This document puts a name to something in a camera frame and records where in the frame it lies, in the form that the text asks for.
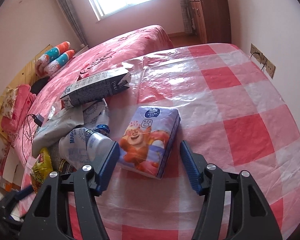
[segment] blue gripper pad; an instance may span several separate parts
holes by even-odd
[[[119,160],[119,156],[119,144],[117,142],[114,142],[110,152],[100,162],[98,170],[95,171],[96,176],[98,177],[96,188],[96,192],[98,193],[98,195],[101,195],[103,191],[107,190],[113,170],[115,168],[115,165],[117,164],[117,161]]]
[[[207,165],[206,160],[202,155],[193,153],[186,141],[180,143],[180,155],[183,165],[186,168],[192,189],[195,190],[198,195],[203,195],[201,182],[203,179],[202,173],[204,167]]]

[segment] baseboard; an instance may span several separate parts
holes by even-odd
[[[180,36],[188,36],[189,34],[185,33],[185,32],[181,32],[181,33],[170,33],[168,34],[169,38],[173,38],[173,37],[180,37]]]

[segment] yellow snack bag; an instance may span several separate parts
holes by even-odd
[[[37,193],[46,177],[53,171],[51,159],[48,149],[42,148],[39,154],[39,158],[32,167],[30,174],[31,184],[34,191]]]

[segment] floral pillow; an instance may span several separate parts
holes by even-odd
[[[7,91],[6,97],[4,98],[0,109],[1,115],[6,116],[9,119],[12,118],[14,104],[16,102],[17,95],[18,95],[18,88],[9,89]]]

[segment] window frame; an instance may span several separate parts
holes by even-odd
[[[107,18],[108,16],[111,16],[111,15],[117,13],[117,12],[120,12],[120,11],[122,11],[122,10],[125,10],[125,9],[127,9],[127,8],[133,7],[133,6],[138,5],[138,4],[142,4],[142,3],[128,4],[128,5],[124,6],[124,7],[121,7],[121,8],[119,8],[119,9],[117,9],[117,10],[111,12],[111,13],[104,14],[103,9],[102,9],[102,7],[100,6],[98,0],[89,0],[89,3],[90,3],[90,5],[91,5],[91,7],[92,7],[92,9],[93,9],[93,11],[94,11],[96,17],[97,17],[97,20],[98,20],[97,22],[99,22],[99,21],[101,21],[102,19]]]

